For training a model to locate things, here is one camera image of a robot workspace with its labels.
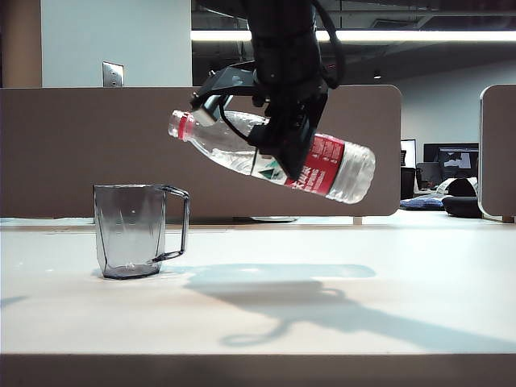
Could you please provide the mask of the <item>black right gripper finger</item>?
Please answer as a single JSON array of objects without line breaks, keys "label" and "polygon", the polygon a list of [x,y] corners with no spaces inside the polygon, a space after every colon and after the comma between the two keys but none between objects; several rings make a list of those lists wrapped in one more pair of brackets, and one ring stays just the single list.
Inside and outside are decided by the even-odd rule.
[{"label": "black right gripper finger", "polygon": [[278,155],[277,161],[287,177],[296,181],[302,172],[309,148],[282,148]]},{"label": "black right gripper finger", "polygon": [[279,156],[283,130],[275,121],[254,125],[247,137],[247,142],[261,155]]}]

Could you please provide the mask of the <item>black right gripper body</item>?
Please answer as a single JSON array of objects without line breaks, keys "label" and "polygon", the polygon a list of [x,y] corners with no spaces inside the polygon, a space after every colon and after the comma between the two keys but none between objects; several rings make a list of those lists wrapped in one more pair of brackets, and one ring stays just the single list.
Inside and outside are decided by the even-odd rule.
[{"label": "black right gripper body", "polygon": [[311,136],[310,117],[326,103],[327,86],[320,73],[291,85],[264,88],[267,107],[264,115],[283,130],[281,148],[308,148]]}]

